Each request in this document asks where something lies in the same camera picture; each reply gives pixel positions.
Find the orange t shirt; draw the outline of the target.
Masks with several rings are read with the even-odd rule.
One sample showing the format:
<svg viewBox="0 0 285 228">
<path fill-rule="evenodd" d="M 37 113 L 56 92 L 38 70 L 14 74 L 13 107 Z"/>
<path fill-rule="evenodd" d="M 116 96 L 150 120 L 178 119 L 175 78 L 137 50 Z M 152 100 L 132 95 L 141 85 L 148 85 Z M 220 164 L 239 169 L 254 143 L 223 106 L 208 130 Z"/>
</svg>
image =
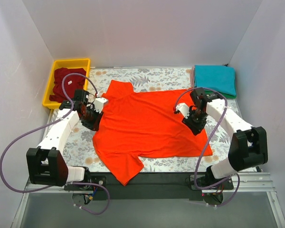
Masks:
<svg viewBox="0 0 285 228">
<path fill-rule="evenodd" d="M 206 132 L 193 135 L 182 123 L 182 115 L 173 112 L 178 98 L 192 104 L 185 90 L 137 93 L 131 83 L 113 80 L 103 97 L 108 99 L 108 104 L 103 109 L 99 130 L 93 136 L 93 146 L 122 185 L 127 185 L 143 169 L 141 157 L 213 154 L 206 145 Z"/>
</svg>

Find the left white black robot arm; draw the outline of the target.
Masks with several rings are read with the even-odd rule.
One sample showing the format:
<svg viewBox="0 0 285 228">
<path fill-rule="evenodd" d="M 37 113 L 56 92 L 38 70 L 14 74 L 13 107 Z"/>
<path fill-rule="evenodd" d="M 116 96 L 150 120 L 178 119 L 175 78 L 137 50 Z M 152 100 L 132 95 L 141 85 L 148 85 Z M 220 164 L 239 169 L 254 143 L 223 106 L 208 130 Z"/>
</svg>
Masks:
<svg viewBox="0 0 285 228">
<path fill-rule="evenodd" d="M 61 103 L 56 118 L 58 123 L 50 128 L 37 148 L 28 149 L 26 158 L 31 183 L 64 186 L 75 182 L 81 190 L 91 186 L 88 168 L 67 166 L 62 155 L 67 139 L 78 122 L 91 131 L 99 130 L 103 108 L 108 100 L 96 97 L 89 102 L 88 99 L 88 91 L 77 89 L 71 101 Z"/>
</svg>

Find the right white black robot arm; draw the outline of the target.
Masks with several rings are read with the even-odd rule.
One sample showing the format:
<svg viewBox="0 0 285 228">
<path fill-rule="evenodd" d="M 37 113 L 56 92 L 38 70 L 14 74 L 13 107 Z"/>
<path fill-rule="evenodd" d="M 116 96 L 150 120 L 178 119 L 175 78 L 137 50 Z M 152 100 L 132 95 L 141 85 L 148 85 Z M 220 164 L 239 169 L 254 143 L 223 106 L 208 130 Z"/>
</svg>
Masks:
<svg viewBox="0 0 285 228">
<path fill-rule="evenodd" d="M 228 107 L 226 97 L 213 89 L 196 87 L 188 89 L 187 93 L 194 105 L 177 101 L 173 108 L 175 114 L 182 114 L 182 123 L 198 135 L 210 116 L 217 122 L 213 132 L 222 127 L 231 138 L 227 158 L 206 169 L 206 185 L 199 186 L 197 177 L 193 179 L 196 189 L 216 189 L 239 171 L 268 162 L 267 135 L 263 127 L 254 127 L 244 121 Z"/>
</svg>

